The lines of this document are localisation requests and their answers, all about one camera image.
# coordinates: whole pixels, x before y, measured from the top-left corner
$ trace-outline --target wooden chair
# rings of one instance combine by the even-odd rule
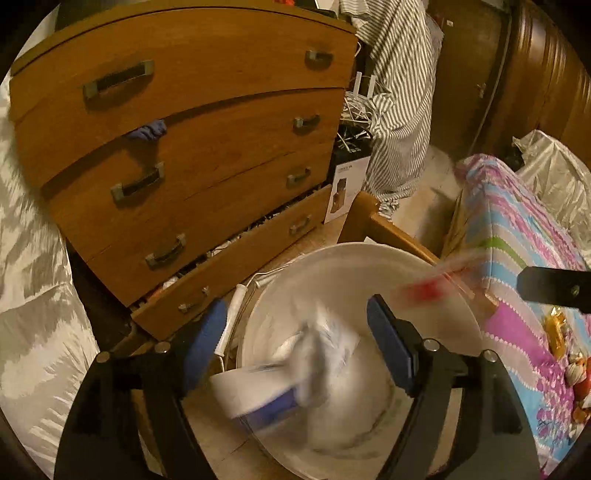
[[[366,237],[379,244],[399,248],[437,265],[440,258],[379,213],[379,200],[367,192],[359,192],[341,230],[337,243],[363,242]],[[490,318],[499,306],[498,300],[486,292],[473,291],[461,279],[450,279],[461,292],[480,323]]]
[[[390,245],[436,265],[439,258],[406,232],[378,213],[379,200],[367,192],[359,192],[351,205],[338,243],[362,242],[366,237],[379,244]]]

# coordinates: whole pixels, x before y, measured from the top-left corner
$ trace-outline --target white bowl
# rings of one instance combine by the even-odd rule
[[[413,323],[423,338],[449,350],[479,355],[482,336],[460,293],[402,310],[393,289],[426,276],[432,266],[402,250],[368,243],[339,244],[315,251],[289,265],[263,292],[246,324],[239,351],[242,367],[277,358],[318,302],[355,329],[361,341],[329,400],[309,412],[309,441],[292,449],[273,436],[258,435],[267,452],[305,479],[375,478],[386,461],[412,404],[396,387],[367,325],[368,299],[379,293],[397,317]],[[461,392],[450,400],[446,426],[431,471],[449,457]]]

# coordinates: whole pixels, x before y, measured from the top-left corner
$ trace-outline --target red object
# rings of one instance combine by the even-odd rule
[[[591,391],[591,357],[587,359],[587,378],[575,384],[573,390],[576,401],[582,401],[589,395],[589,391]]]

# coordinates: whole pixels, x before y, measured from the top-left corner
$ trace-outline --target wooden chest of drawers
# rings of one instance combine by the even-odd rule
[[[94,15],[13,65],[24,175],[130,306],[325,180],[355,46],[344,22],[272,2],[155,0]],[[123,137],[160,118],[159,140]],[[317,225],[326,195],[250,232],[135,320],[169,336]],[[191,301],[203,282],[207,298]],[[183,303],[199,307],[179,316]]]

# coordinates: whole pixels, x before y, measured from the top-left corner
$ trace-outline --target blue cloth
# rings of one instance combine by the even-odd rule
[[[143,127],[136,128],[128,134],[127,138],[136,138],[138,140],[154,141],[166,135],[166,124],[164,120],[154,120]]]

